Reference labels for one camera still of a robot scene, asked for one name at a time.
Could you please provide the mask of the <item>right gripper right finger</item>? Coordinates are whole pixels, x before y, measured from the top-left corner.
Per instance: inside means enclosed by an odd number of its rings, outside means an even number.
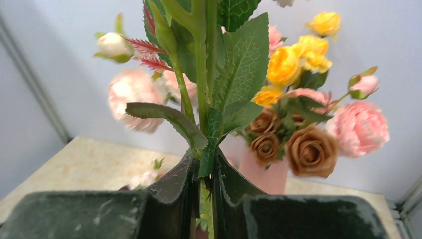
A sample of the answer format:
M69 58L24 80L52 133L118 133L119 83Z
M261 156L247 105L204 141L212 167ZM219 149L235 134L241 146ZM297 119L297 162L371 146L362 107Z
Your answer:
M246 239L247 227L242 200L244 196L265 192L234 169L217 148L212 170L213 229L216 239Z

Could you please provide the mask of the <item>red paper flower bouquet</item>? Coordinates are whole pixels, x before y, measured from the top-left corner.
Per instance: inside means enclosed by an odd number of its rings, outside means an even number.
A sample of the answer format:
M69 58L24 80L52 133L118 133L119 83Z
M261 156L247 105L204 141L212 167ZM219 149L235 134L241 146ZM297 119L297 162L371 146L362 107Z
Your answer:
M152 168L139 176L133 177L127 185L127 188L129 190L143 190L155 183L165 174L165 172L161 170L164 159L165 158L154 159L152 161Z

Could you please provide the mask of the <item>peach pink rose stem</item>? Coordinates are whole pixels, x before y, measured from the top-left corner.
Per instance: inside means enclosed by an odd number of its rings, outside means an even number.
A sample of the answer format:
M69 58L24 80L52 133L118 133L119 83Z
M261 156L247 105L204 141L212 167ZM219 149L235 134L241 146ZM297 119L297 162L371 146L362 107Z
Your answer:
M169 122L198 159L200 189L208 196L209 237L215 239L212 170L225 137L249 123L268 63L269 17L253 17L257 0L146 0L145 40L129 37L122 14L114 31L97 32L95 56L141 68L123 70L108 87L113 117L130 130L154 133Z

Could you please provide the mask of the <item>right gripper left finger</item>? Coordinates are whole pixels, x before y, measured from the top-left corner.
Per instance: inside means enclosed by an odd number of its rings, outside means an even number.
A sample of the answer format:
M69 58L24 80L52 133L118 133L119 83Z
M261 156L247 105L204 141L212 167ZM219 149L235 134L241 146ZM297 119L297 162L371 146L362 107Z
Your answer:
M187 153L147 188L146 239L194 239L198 216L198 159Z

